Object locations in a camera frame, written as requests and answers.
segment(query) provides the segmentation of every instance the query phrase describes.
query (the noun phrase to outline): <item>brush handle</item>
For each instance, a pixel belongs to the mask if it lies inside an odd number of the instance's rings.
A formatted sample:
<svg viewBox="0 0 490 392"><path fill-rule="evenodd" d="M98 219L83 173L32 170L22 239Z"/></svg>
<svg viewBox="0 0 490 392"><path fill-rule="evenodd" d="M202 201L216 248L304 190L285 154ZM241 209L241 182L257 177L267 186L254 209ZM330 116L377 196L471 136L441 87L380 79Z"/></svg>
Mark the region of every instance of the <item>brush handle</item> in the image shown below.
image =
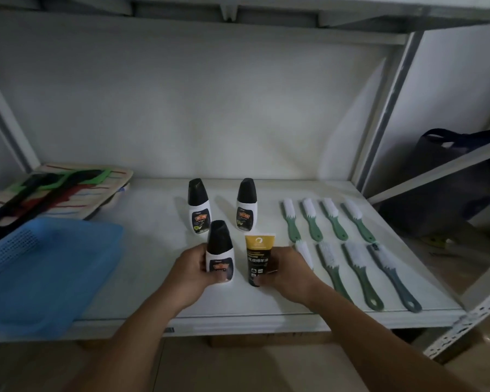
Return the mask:
<svg viewBox="0 0 490 392"><path fill-rule="evenodd" d="M330 275L330 279L332 279L332 284L334 285L334 290L336 290L341 296L345 297L348 301L352 303L352 299L348 295L343 282L340 277L340 268L339 267L325 267L327 272Z"/></svg>
<svg viewBox="0 0 490 392"><path fill-rule="evenodd" d="M383 272L389 277L390 281L396 288L396 291L398 292L399 299L405 306L407 310L410 312L418 313L423 310L423 307L421 304L415 299L414 296L408 291L408 289L405 287L403 282L401 282L401 279L398 276L398 272L396 271L395 268L389 269L389 268L383 268Z"/></svg>
<svg viewBox="0 0 490 392"><path fill-rule="evenodd" d="M361 283L361 289L363 289L363 295L365 296L365 303L367 303L367 305L374 311L383 311L385 305L372 287L370 280L368 280L367 268L357 267L355 265L352 268L359 278L359 283Z"/></svg>
<svg viewBox="0 0 490 392"><path fill-rule="evenodd" d="M338 220L338 217L329 217L328 218L330 222L332 223L332 229L334 230L334 233L336 234L336 237L340 240L347 240L348 235L343 229L343 227L340 224L340 221Z"/></svg>
<svg viewBox="0 0 490 392"><path fill-rule="evenodd" d="M296 219L287 217L285 220L287 220L288 224L288 239L290 239L293 243L296 243L297 240L301 239L298 227L296 227Z"/></svg>
<svg viewBox="0 0 490 392"><path fill-rule="evenodd" d="M365 224L363 224L363 220L360 218L355 218L354 223L357 226L357 229L359 230L359 233L363 237L363 239L366 240L368 243L374 243L376 241L376 238L374 238L374 235L372 235L372 232L368 230L367 227L365 227Z"/></svg>
<svg viewBox="0 0 490 392"><path fill-rule="evenodd" d="M309 222L310 236L316 242L321 242L323 240L323 234L321 233L321 230L319 229L318 225L316 224L316 218L315 217L307 217L307 221Z"/></svg>

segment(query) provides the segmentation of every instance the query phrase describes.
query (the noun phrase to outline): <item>black label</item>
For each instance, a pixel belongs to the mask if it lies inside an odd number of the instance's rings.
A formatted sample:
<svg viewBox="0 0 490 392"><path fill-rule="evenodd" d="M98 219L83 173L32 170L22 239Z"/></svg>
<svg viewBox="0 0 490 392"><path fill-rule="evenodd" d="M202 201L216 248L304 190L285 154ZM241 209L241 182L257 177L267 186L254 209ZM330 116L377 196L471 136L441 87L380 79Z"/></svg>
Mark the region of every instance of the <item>black label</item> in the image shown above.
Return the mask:
<svg viewBox="0 0 490 392"><path fill-rule="evenodd" d="M243 209L238 206L236 212L236 225L243 231L252 230L252 223L254 223L254 213L252 210Z"/></svg>
<svg viewBox="0 0 490 392"><path fill-rule="evenodd" d="M234 266L232 265L232 258L228 257L222 260L210 260L209 272L212 271L226 272L227 280L230 281L232 279L232 275L234 274Z"/></svg>
<svg viewBox="0 0 490 392"><path fill-rule="evenodd" d="M203 209L199 212L192 212L192 228L197 234L209 231L210 214L209 209Z"/></svg>
<svg viewBox="0 0 490 392"><path fill-rule="evenodd" d="M258 287L254 283L256 275L263 275L267 271L268 258L271 256L270 250L247 250L247 264L249 266L249 283Z"/></svg>

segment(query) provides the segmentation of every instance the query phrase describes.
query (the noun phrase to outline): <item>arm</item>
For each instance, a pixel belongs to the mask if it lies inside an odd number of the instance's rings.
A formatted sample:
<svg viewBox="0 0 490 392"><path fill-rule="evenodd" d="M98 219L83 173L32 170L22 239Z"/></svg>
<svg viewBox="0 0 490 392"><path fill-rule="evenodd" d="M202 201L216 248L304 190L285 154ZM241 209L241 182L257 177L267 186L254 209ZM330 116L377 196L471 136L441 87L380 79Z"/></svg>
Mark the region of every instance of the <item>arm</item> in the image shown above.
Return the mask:
<svg viewBox="0 0 490 392"><path fill-rule="evenodd" d="M67 392L135 392L147 386L152 363L167 323L195 303L203 290L225 280L206 273L206 244L185 250L169 275L111 338L100 356L65 389Z"/></svg>
<svg viewBox="0 0 490 392"><path fill-rule="evenodd" d="M323 283L292 248L273 248L271 260L277 272L255 283L318 313L371 392L474 391Z"/></svg>

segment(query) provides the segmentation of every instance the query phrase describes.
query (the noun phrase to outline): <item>tile grout line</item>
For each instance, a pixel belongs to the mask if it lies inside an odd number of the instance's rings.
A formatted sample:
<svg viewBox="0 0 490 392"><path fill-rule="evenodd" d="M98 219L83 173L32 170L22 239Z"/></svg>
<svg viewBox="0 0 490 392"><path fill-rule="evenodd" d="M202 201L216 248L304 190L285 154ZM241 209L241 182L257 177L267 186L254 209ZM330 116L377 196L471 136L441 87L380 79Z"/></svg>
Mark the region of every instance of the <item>tile grout line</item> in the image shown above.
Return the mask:
<svg viewBox="0 0 490 392"><path fill-rule="evenodd" d="M158 380L158 372L160 371L160 364L161 364L161 358L163 356L163 351L165 350L165 343L167 342L167 339L163 340L163 346L161 347L161 352L160 352L160 357L158 359L158 366L156 367L156 376L154 378L154 382L152 383L152 391L156 389L156 381Z"/></svg>

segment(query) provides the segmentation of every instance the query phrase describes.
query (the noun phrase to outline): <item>white bristles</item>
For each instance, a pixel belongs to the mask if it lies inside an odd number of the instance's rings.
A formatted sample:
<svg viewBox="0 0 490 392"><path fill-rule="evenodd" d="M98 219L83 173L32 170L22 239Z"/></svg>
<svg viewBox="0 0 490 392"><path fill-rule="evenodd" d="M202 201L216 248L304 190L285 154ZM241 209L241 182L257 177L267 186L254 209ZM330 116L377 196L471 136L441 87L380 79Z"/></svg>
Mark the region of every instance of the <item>white bristles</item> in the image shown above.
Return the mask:
<svg viewBox="0 0 490 392"><path fill-rule="evenodd" d="M283 200L283 207L285 208L285 216L287 218L296 218L296 210L294 209L294 204L290 198L285 198Z"/></svg>
<svg viewBox="0 0 490 392"><path fill-rule="evenodd" d="M312 261L312 257L310 257L310 250L307 246L307 243L303 240L297 240L296 250L299 252L300 255L303 256L310 269L314 270L314 263Z"/></svg>
<svg viewBox="0 0 490 392"><path fill-rule="evenodd" d="M315 218L316 210L314 209L314 205L312 203L312 199L305 198L303 200L303 208L305 208L305 213L307 214L307 218Z"/></svg>
<svg viewBox="0 0 490 392"><path fill-rule="evenodd" d="M357 246L358 246L357 243L352 243L350 241L347 241L344 245L353 265L357 265L358 267L367 266L365 259L361 257L359 250L357 250Z"/></svg>
<svg viewBox="0 0 490 392"><path fill-rule="evenodd" d="M325 261L325 265L327 267L337 267L338 263L336 262L336 256L334 253L334 248L333 246L325 241L321 241L318 243L319 250L321 251L321 254L323 255L323 260Z"/></svg>
<svg viewBox="0 0 490 392"><path fill-rule="evenodd" d="M350 216L352 218L355 218L356 220L359 220L363 217L363 213L361 213L361 210L357 207L357 205L354 203L353 200L345 200L345 206L350 213Z"/></svg>
<svg viewBox="0 0 490 392"><path fill-rule="evenodd" d="M330 198L323 198L323 205L329 214L329 217L338 217L340 212L334 202Z"/></svg>
<svg viewBox="0 0 490 392"><path fill-rule="evenodd" d="M390 252L386 249L385 246L379 243L373 243L372 244L372 250L378 257L379 262L381 263L381 266L384 268L388 268L390 270L396 268L396 264L393 262L393 260L390 257Z"/></svg>

